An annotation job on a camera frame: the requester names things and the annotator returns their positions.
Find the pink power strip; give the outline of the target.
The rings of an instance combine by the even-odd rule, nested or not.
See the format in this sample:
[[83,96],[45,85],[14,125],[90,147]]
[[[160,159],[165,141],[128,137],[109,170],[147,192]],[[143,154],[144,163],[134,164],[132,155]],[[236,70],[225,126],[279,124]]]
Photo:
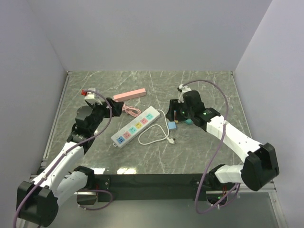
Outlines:
[[146,90],[144,88],[137,89],[129,92],[125,92],[122,94],[117,94],[113,96],[113,99],[118,102],[124,102],[130,99],[139,98],[142,96],[145,96],[147,94]]

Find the blue charger plug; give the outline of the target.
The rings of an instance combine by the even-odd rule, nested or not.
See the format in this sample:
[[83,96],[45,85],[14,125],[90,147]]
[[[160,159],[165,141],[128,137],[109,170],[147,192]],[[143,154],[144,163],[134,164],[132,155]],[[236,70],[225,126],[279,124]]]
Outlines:
[[176,130],[177,129],[177,125],[175,121],[172,122],[168,122],[168,129],[170,130]]

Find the white multicolour power strip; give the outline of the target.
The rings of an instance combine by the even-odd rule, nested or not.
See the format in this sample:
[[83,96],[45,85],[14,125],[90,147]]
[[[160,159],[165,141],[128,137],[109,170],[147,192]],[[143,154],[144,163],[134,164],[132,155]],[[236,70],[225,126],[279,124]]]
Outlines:
[[123,148],[132,139],[137,137],[145,129],[148,128],[155,120],[160,117],[160,112],[150,106],[143,111],[139,116],[130,121],[122,129],[111,136],[113,146]]

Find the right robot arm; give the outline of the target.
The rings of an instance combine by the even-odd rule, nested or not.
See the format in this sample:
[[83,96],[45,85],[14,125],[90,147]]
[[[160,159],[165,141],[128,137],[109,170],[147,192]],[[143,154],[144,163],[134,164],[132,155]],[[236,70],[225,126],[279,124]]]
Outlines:
[[251,139],[224,119],[218,111],[206,108],[198,91],[189,90],[180,99],[171,99],[166,117],[179,122],[190,119],[194,125],[222,139],[243,162],[242,165],[219,165],[209,171],[209,186],[215,190],[225,183],[243,183],[258,191],[279,175],[275,148]]

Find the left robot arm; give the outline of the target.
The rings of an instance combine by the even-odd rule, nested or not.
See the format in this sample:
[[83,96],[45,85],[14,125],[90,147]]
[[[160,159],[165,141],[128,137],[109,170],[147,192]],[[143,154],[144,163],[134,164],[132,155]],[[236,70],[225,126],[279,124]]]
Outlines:
[[94,187],[95,174],[90,168],[78,167],[69,177],[66,175],[99,136],[96,130],[103,119],[120,116],[124,103],[111,98],[103,102],[87,98],[85,102],[86,105],[77,110],[71,134],[57,157],[31,182],[23,181],[19,185],[13,227],[17,226],[17,219],[47,227],[71,195]]

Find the teal triangular socket adapter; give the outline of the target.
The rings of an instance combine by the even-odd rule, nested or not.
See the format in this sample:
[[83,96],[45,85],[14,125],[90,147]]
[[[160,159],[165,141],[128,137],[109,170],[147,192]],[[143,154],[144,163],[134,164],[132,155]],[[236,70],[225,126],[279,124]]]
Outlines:
[[193,124],[193,121],[191,119],[187,119],[184,121],[185,124],[187,125],[192,125]]

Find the black base bar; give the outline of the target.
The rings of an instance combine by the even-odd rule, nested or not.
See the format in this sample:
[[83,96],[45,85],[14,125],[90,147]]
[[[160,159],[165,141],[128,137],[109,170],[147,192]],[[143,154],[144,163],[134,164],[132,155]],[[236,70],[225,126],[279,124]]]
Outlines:
[[103,174],[95,175],[100,190],[114,200],[195,199],[202,174]]

